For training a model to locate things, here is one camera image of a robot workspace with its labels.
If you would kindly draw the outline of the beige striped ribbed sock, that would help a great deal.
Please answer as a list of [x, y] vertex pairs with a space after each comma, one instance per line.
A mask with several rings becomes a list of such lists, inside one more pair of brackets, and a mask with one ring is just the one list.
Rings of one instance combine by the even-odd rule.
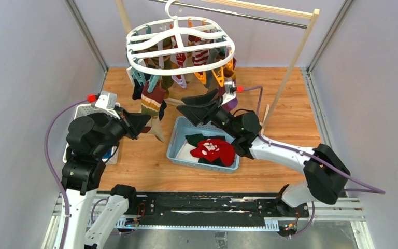
[[164, 117], [164, 97], [166, 90], [160, 84], [160, 81], [158, 81], [152, 92], [148, 92], [150, 85], [146, 84], [142, 91], [140, 99], [141, 113], [151, 117], [142, 130], [142, 133], [153, 134], [157, 140], [165, 142], [161, 120]]

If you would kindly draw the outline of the lilac clothes peg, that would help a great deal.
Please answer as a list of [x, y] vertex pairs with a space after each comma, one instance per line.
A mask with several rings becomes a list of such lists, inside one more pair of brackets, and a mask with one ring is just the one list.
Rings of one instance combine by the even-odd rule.
[[185, 80], [184, 75], [173, 75], [172, 80], [182, 88], [187, 87], [187, 81]]

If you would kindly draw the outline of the teal clothes peg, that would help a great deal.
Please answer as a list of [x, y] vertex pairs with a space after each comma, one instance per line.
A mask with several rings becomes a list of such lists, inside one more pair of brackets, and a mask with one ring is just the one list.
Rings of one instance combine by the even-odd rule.
[[152, 93], [158, 83], [160, 79], [159, 75], [151, 75], [148, 81], [148, 88], [147, 88], [147, 92], [148, 93]]

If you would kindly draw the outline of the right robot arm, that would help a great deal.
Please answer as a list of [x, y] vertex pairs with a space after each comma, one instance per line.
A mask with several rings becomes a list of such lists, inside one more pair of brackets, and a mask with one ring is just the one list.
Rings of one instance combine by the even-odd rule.
[[231, 145], [240, 157], [265, 160], [289, 167], [303, 174], [297, 184], [284, 185], [276, 197], [275, 208], [282, 216], [289, 216], [301, 204], [320, 201], [334, 205], [344, 192], [349, 170], [332, 148], [319, 144], [316, 148], [299, 147], [269, 139], [261, 135], [257, 114], [243, 110], [231, 113], [223, 107], [224, 98], [217, 91], [184, 97], [177, 110], [194, 126], [208, 123], [233, 138]]

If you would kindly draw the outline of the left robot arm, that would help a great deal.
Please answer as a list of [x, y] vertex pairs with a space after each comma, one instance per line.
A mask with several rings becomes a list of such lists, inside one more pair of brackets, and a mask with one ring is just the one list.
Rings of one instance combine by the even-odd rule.
[[103, 248], [123, 214], [136, 213], [135, 187], [117, 184], [101, 214], [87, 227], [92, 203], [106, 163], [103, 156], [127, 137], [136, 140], [151, 116], [129, 113], [116, 106], [117, 117], [96, 112], [74, 119], [68, 126], [66, 162], [62, 168], [62, 235], [59, 248]]

